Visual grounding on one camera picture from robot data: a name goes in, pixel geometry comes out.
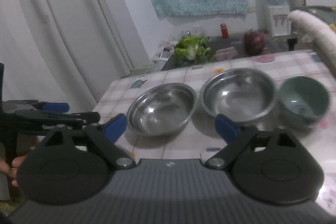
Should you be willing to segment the person's left hand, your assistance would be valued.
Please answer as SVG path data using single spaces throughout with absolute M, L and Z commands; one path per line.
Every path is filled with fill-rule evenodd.
M 17 171 L 26 158 L 27 155 L 16 157 L 11 164 L 7 164 L 3 159 L 0 161 L 0 172 L 11 178 L 13 186 L 18 186 Z

